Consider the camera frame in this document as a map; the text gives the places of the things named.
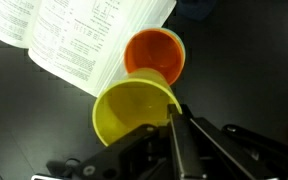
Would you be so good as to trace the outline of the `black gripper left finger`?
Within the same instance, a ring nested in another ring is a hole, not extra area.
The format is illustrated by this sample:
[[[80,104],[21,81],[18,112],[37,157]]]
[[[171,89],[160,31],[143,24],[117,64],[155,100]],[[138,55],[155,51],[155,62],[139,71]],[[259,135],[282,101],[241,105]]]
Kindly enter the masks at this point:
[[[73,180],[162,180],[168,177],[166,127],[140,125],[73,170]]]

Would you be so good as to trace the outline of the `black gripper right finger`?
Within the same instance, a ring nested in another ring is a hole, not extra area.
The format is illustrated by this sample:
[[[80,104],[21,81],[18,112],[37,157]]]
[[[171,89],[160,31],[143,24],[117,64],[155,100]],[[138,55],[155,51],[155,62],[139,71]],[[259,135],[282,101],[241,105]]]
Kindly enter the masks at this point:
[[[205,180],[207,174],[187,116],[180,113],[174,104],[170,104],[167,110],[176,180]]]

